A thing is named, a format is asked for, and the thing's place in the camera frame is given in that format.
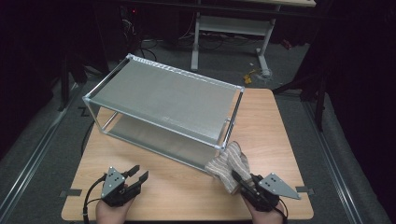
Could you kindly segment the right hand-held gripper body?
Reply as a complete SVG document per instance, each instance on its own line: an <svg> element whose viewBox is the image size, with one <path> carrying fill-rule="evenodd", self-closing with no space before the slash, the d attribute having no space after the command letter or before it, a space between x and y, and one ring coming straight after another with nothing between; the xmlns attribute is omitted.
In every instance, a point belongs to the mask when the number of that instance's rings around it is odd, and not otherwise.
<svg viewBox="0 0 396 224"><path fill-rule="evenodd" d="M299 193L284 182L278 175L271 173L255 184L252 179L246 181L247 189L241 189L241 194L255 207L257 211L269 212L276 208L281 197L300 200Z"/></svg>

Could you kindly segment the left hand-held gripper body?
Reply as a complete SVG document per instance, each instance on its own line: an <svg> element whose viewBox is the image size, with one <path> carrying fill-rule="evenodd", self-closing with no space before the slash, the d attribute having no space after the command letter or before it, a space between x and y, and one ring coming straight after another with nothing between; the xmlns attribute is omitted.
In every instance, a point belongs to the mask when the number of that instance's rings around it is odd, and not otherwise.
<svg viewBox="0 0 396 224"><path fill-rule="evenodd" d="M116 168L110 166L106 174L105 183L102 188L101 199L111 207L120 207L135 198L140 189L134 184L125 186L127 177L123 177Z"/></svg>

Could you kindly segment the striped beige cloth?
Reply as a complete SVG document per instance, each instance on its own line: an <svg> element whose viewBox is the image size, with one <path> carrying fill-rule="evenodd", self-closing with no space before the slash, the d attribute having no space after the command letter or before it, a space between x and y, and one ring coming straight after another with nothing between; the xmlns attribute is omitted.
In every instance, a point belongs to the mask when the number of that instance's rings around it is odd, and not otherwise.
<svg viewBox="0 0 396 224"><path fill-rule="evenodd" d="M222 182L225 190L235 194L239 184L233 178L232 172L236 172L245 181L251 180L247 156L242 152L240 145L231 142L217 157L205 165L205 170Z"/></svg>

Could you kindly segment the metal rack with grey shelves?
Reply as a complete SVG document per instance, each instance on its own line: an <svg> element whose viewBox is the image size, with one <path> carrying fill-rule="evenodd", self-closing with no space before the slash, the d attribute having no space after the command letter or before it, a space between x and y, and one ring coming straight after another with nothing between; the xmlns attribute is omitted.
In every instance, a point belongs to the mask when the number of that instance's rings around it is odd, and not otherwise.
<svg viewBox="0 0 396 224"><path fill-rule="evenodd" d="M99 131L203 171L230 140L245 88L133 54L83 97Z"/></svg>

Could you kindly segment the person's right hand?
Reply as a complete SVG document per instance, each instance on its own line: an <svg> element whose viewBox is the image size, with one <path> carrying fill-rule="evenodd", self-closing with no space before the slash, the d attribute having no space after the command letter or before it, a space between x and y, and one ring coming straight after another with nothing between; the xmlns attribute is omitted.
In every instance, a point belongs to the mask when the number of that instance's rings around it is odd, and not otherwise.
<svg viewBox="0 0 396 224"><path fill-rule="evenodd" d="M276 210L270 212L260 212L255 209L255 207L247 200L245 204L249 213L251 214L251 219L253 224L282 224L283 217Z"/></svg>

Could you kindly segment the person's left hand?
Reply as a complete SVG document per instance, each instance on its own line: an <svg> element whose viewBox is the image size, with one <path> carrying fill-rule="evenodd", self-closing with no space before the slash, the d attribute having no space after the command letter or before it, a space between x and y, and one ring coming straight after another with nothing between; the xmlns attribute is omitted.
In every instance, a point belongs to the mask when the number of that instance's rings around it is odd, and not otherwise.
<svg viewBox="0 0 396 224"><path fill-rule="evenodd" d="M120 207L111 207L103 201L99 201L95 207L97 224L124 224L128 211L134 199Z"/></svg>

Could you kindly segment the black metal stand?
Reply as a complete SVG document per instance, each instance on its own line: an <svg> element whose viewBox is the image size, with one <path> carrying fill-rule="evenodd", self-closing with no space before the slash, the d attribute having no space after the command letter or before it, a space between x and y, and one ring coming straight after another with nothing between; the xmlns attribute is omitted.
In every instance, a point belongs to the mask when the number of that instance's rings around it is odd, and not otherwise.
<svg viewBox="0 0 396 224"><path fill-rule="evenodd" d="M314 114L314 123L317 128L322 131L322 115L324 111L324 100L326 91L326 77L324 75L308 75L300 77L292 82L282 85L273 90L273 94L280 94L288 90L301 89L300 99L303 102L316 100L316 108Z"/></svg>
<svg viewBox="0 0 396 224"><path fill-rule="evenodd" d="M72 89L69 87L69 77L79 85L85 85L88 80L88 74L103 76L110 72L109 68L101 69L99 67L88 64L83 59L74 54L66 54L62 60L62 68L60 74L61 81L61 104L60 111L66 109L71 102Z"/></svg>

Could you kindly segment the grey floor rail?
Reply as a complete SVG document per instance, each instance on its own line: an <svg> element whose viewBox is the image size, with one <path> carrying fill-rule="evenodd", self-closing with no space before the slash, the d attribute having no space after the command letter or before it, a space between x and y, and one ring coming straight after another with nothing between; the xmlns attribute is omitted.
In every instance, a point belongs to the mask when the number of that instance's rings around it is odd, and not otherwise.
<svg viewBox="0 0 396 224"><path fill-rule="evenodd" d="M36 169L47 154L68 107L80 89L71 90L63 102L52 98L28 123L7 155L0 161L0 223L10 216Z"/></svg>
<svg viewBox="0 0 396 224"><path fill-rule="evenodd" d="M332 179L333 185L337 192L338 198L344 207L344 210L346 212L346 216L349 220L349 223L350 224L363 224L362 219L361 219L361 214L360 214L360 212L352 198L349 187L347 186L347 183L346 183L342 173L340 172L340 169L333 157L333 154L332 154L331 148L327 142L327 139L326 139L324 133L318 128L318 125L316 124L315 113L312 108L312 105L307 102L302 102L302 105L303 105L306 115L309 117L311 126L313 127L316 137L319 141L320 151L323 155L324 163L326 164L329 175Z"/></svg>

